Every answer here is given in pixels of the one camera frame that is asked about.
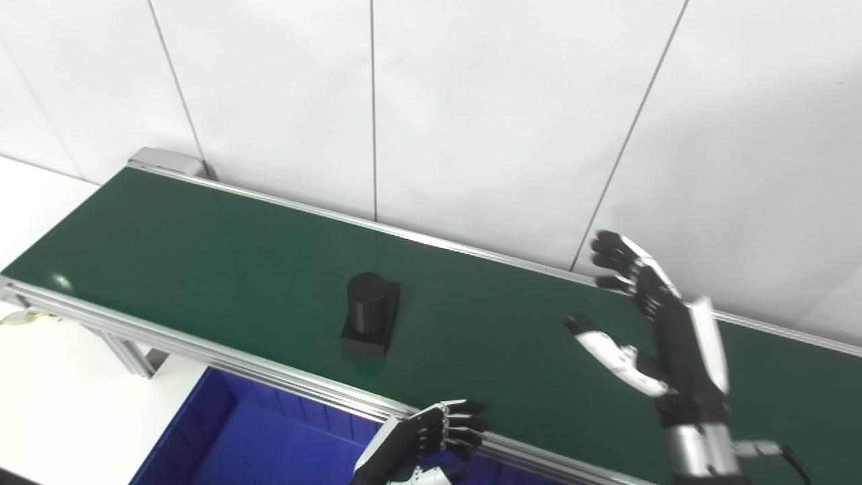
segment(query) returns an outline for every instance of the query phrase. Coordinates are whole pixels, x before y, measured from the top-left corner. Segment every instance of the aluminum frame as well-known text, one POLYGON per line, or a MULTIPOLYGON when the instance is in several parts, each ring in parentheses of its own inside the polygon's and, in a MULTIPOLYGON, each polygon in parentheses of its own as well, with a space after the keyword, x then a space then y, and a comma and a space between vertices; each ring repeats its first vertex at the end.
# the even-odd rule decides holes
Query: aluminum frame
MULTIPOLYGON (((171 152, 163 152, 171 163, 177 162, 178 156, 171 152)), ((507 264, 516 268, 546 274, 562 280, 573 281, 578 284, 594 287, 593 279, 574 274, 564 269, 551 268, 539 263, 523 259, 501 255, 483 249, 473 248, 464 244, 450 242, 438 237, 427 236, 421 233, 403 230, 366 220, 360 217, 349 216, 335 211, 328 211, 312 205, 293 202, 284 198, 273 197, 247 189, 229 186, 214 180, 208 180, 200 176, 182 173, 164 168, 167 163, 159 163, 159 150, 147 150, 147 162, 130 160, 128 167, 144 172, 154 173, 163 177, 208 187, 222 192, 233 193, 242 197, 253 198, 266 203, 281 205, 298 211, 304 211, 321 217, 376 230, 392 236, 401 237, 416 243, 427 244, 441 249, 456 251, 465 255, 480 257, 489 261, 507 264)), ((186 157, 189 163, 197 162, 197 159, 186 157)), ((219 368, 263 384, 283 389, 305 398, 321 402, 342 411, 357 416, 382 422, 391 415, 406 416, 416 410, 394 400, 389 400, 376 394, 371 394, 362 389, 341 384, 337 381, 312 375, 302 370, 285 366, 278 362, 269 361, 246 352, 231 349, 165 327, 154 322, 136 318, 131 315, 113 311, 109 308, 92 304, 81 299, 65 296, 44 288, 35 287, 20 281, 0 280, 3 285, 0 298, 3 296, 17 299, 28 306, 35 307, 44 312, 51 312, 64 317, 77 319, 88 327, 98 331, 107 332, 111 335, 151 345, 155 349, 180 354, 211 367, 219 368)), ((780 337, 790 338, 800 342, 810 343, 829 350, 834 350, 852 356, 862 356, 862 348, 854 345, 836 342, 822 337, 813 336, 801 331, 786 329, 773 324, 767 324, 739 317, 725 312, 714 312, 717 319, 736 324, 757 331, 764 331, 780 337)), ((480 449, 483 455, 492 457, 503 463, 515 465, 536 474, 548 477, 554 481, 589 484, 589 485, 650 485, 632 476, 627 476, 613 470, 604 469, 588 463, 580 462, 568 457, 542 450, 534 446, 520 443, 518 441, 486 433, 484 446, 480 449)))
POLYGON ((90 330, 102 338, 108 345, 108 348, 126 366, 128 372, 137 374, 145 379, 150 379, 159 370, 159 366, 153 365, 153 362, 150 362, 147 356, 141 353, 141 349, 131 340, 117 337, 114 334, 99 329, 91 328, 90 330))

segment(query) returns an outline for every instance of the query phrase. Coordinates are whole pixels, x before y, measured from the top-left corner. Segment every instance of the blue bin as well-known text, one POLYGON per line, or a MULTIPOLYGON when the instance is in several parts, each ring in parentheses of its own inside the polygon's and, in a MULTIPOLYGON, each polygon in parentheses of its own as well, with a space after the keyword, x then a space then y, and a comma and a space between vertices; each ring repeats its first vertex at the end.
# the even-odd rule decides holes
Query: blue bin
MULTIPOLYGON (((131 485, 347 485, 380 424, 209 368, 131 485)), ((448 464, 440 453, 425 465, 448 464)), ((485 457, 465 485, 554 485, 485 457)))

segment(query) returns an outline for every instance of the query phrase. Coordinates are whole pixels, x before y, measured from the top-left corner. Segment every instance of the conveyor leg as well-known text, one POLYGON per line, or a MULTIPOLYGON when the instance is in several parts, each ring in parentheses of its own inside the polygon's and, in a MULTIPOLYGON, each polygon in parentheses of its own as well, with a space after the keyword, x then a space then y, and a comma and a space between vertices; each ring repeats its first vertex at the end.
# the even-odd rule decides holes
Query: conveyor leg
POLYGON ((167 358, 167 353, 161 350, 152 349, 144 355, 138 345, 131 340, 117 337, 106 331, 90 328, 94 333, 102 338, 108 347, 114 352, 114 355, 120 359, 120 362, 126 366, 129 372, 137 374, 141 377, 149 379, 153 377, 162 362, 167 358))

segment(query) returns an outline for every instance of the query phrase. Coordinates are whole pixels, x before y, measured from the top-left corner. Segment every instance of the robotic arm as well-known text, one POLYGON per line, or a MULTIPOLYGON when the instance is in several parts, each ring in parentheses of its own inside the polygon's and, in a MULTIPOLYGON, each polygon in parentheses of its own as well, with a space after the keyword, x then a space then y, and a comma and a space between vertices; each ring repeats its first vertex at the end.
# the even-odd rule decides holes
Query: robotic arm
POLYGON ((484 425, 474 414, 482 405, 445 400, 408 419, 389 418, 356 462, 351 485, 455 485, 465 476, 457 467, 424 469, 416 462, 446 450, 462 460, 482 444, 484 425))
POLYGON ((676 485, 745 485, 739 457, 781 455, 810 483, 809 474, 786 447, 773 442, 734 442, 729 424, 728 364, 712 303, 683 301, 659 264, 626 237, 599 231, 593 263, 615 275, 596 284, 630 295, 653 321, 658 356, 620 345, 588 317, 573 314, 566 329, 602 365, 629 386, 653 398, 665 433, 676 485))

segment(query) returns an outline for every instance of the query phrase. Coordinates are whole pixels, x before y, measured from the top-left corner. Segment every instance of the wall panel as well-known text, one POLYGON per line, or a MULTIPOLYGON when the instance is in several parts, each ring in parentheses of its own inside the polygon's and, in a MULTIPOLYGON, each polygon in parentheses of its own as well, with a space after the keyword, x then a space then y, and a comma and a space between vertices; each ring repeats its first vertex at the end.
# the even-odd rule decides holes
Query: wall panel
POLYGON ((794 324, 862 261, 861 22, 852 1, 692 2, 593 229, 794 324))
POLYGON ((862 345, 862 266, 800 318, 796 327, 862 345))
POLYGON ((372 215, 368 2, 153 4, 221 180, 372 215))
POLYGON ((80 177, 27 81, 0 43, 0 155, 80 177))
POLYGON ((682 2, 374 6, 380 220, 568 268, 682 2))
POLYGON ((0 0, 0 35, 84 177, 142 146, 197 155, 143 0, 0 0))

